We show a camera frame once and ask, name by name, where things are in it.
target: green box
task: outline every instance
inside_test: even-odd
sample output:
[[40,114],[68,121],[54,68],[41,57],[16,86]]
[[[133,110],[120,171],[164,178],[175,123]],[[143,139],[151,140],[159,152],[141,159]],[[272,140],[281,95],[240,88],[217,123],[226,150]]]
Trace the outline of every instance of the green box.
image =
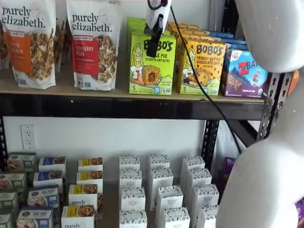
[[151,36],[134,32],[130,40],[130,94],[171,95],[176,39],[163,35],[157,57],[146,55]]

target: cardboard box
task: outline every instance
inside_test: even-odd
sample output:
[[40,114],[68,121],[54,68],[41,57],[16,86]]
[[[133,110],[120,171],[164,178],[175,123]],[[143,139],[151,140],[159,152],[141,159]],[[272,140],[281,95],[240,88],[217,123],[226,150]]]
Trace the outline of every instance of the cardboard box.
[[144,188],[122,189],[120,210],[145,210],[145,205]]
[[18,228],[53,228],[53,210],[45,207],[24,207],[16,223]]
[[157,190],[161,187],[169,187],[173,184],[173,174],[170,168],[152,169],[150,174],[149,210],[156,209]]
[[180,173],[181,174],[180,175],[180,188],[184,195],[186,194],[188,172],[189,172],[189,170],[192,170],[194,168],[201,168],[201,169],[205,168],[205,162],[202,157],[194,156],[194,157],[184,158],[182,160],[181,173]]
[[61,227],[93,228],[94,224],[94,207],[92,205],[63,207]]
[[7,160],[10,172],[35,172],[37,171],[36,153],[20,152],[11,153]]
[[199,184],[211,184],[212,176],[208,169],[195,168],[189,171],[186,187],[185,204],[188,211],[191,211],[193,200],[193,187]]
[[164,209],[181,208],[183,194],[180,186],[158,188],[155,212],[156,227],[161,227]]
[[197,227],[215,228],[219,206],[204,207],[200,210]]
[[103,158],[90,158],[78,160],[78,172],[84,171],[102,171]]
[[216,206],[219,200],[219,191],[215,184],[196,185],[193,188],[191,207],[191,227],[196,228],[199,212],[202,207]]
[[160,228],[189,228],[190,217],[186,208],[165,209]]
[[139,170],[140,166],[139,156],[119,156],[119,170]]
[[103,172],[102,171],[88,171],[77,173],[77,184],[96,184],[98,186],[97,192],[103,193]]
[[119,228],[147,228],[148,219],[144,210],[119,212]]

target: bag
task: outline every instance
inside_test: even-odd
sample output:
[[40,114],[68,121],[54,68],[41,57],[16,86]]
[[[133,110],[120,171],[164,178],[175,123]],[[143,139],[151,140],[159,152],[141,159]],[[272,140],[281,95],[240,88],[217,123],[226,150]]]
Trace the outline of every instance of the bag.
[[75,87],[114,89],[122,23],[120,3],[67,0],[67,17],[73,35]]
[[1,22],[19,86],[55,86],[55,0],[0,0]]

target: bobo's oat bites box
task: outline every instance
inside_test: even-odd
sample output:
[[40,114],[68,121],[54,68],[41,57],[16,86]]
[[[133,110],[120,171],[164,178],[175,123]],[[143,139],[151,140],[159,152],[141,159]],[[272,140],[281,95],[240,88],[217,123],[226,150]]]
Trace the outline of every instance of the bobo's oat bites box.
[[[221,42],[188,39],[187,49],[199,83],[208,95],[218,95],[226,45]],[[178,89],[180,94],[202,95],[186,51],[180,58]]]
[[162,36],[156,58],[146,55],[150,36],[131,34],[130,94],[171,95],[176,39]]

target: black cable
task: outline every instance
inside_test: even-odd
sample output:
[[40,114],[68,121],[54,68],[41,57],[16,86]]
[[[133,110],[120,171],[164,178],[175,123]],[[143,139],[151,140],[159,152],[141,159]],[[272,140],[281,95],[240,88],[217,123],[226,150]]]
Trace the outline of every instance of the black cable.
[[237,146],[237,150],[238,150],[239,154],[241,154],[241,153],[242,153],[241,148],[240,148],[240,146],[239,146],[239,144],[238,144],[237,138],[236,138],[236,136],[234,135],[233,130],[232,130],[232,128],[231,128],[231,126],[230,126],[230,124],[229,124],[229,122],[228,122],[226,116],[223,114],[223,112],[222,112],[221,109],[217,106],[217,104],[208,96],[208,94],[205,92],[205,90],[203,89],[203,87],[201,86],[201,84],[200,84],[200,82],[199,82],[199,80],[198,80],[198,77],[197,77],[197,75],[196,75],[196,73],[195,73],[194,66],[193,66],[192,61],[191,61],[191,57],[190,57],[190,55],[189,55],[189,51],[188,51],[188,49],[187,49],[186,42],[185,42],[184,38],[183,38],[182,35],[181,35],[181,31],[180,31],[180,28],[179,28],[178,23],[177,23],[177,21],[176,21],[175,14],[174,14],[174,12],[173,12],[172,6],[171,6],[171,12],[172,12],[172,16],[173,16],[173,19],[174,19],[176,28],[177,28],[177,30],[178,30],[178,32],[179,32],[179,35],[180,35],[180,38],[181,38],[181,40],[182,40],[182,42],[183,42],[183,46],[184,46],[184,48],[185,48],[185,50],[186,50],[186,52],[187,52],[187,56],[188,56],[188,58],[189,58],[189,62],[190,62],[190,65],[191,65],[191,68],[192,68],[192,71],[193,71],[193,75],[194,75],[194,77],[195,77],[195,80],[196,80],[197,84],[199,85],[199,88],[201,89],[201,91],[203,92],[203,94],[204,94],[204,95],[207,97],[207,99],[214,105],[214,107],[217,109],[217,111],[221,114],[221,116],[223,117],[223,119],[224,119],[225,122],[227,123],[228,128],[229,128],[229,130],[231,131],[232,137],[233,137],[233,139],[234,139],[234,142],[235,142],[235,144],[236,144],[236,146]]

